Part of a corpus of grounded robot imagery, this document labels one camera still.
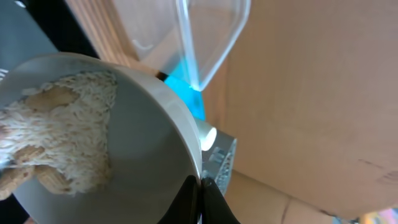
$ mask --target black object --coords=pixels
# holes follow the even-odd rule
[[[202,179],[200,189],[196,178],[190,175],[158,224],[194,224],[200,215],[203,224],[240,224],[213,179]]]
[[[14,195],[0,201],[0,223],[20,224],[29,218]]]
[[[61,52],[98,58],[64,0],[21,0],[53,45]]]

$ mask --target clear plastic container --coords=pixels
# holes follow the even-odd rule
[[[244,27],[250,0],[113,0],[144,64],[202,91]]]

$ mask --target brown crust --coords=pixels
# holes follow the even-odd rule
[[[18,186],[32,178],[34,166],[6,169],[0,179],[0,200],[8,198]]]
[[[53,194],[67,194],[70,192],[70,181],[60,174],[56,168],[50,166],[36,167],[37,180]]]
[[[25,104],[33,110],[48,112],[56,107],[73,103],[78,97],[78,93],[67,87],[55,86],[48,91],[29,96]]]
[[[31,161],[33,158],[43,154],[43,147],[26,146],[23,149],[18,150],[14,153],[14,162],[16,165],[22,165],[25,162]]]

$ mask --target cardboard box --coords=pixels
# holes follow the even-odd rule
[[[225,198],[241,223],[332,224],[332,217],[236,171]]]
[[[228,61],[234,168],[343,218],[398,202],[395,1],[253,0]]]

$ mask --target wooden surface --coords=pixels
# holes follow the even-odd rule
[[[332,217],[233,171],[225,199],[243,224],[332,224]]]
[[[159,73],[137,61],[134,47],[121,24],[112,1],[66,0],[86,32],[100,59],[142,70],[150,75]]]

